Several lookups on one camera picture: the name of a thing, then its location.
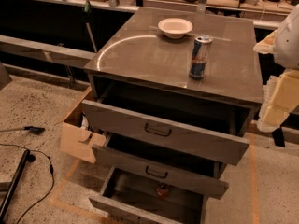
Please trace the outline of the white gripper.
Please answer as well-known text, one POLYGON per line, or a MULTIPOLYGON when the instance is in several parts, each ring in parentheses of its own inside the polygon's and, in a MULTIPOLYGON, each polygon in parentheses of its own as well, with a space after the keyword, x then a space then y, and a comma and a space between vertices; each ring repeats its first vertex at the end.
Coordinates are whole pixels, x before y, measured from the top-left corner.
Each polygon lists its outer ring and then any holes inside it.
MULTIPOLYGON (((253 50, 260 54, 273 54, 277 31, 258 42, 253 50)), ((286 69, 279 77, 271 76, 264 88, 261 107, 261 126, 279 127, 299 106, 299 71, 286 69)))

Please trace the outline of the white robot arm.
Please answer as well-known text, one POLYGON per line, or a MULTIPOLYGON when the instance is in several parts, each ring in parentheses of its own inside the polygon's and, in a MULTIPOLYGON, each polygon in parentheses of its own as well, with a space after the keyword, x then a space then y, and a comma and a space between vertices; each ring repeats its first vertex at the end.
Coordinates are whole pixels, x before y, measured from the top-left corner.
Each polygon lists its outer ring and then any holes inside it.
POLYGON ((259 112, 258 129, 273 132, 299 106, 299 5, 253 50, 272 54, 275 63, 285 68, 278 77, 268 79, 259 112))

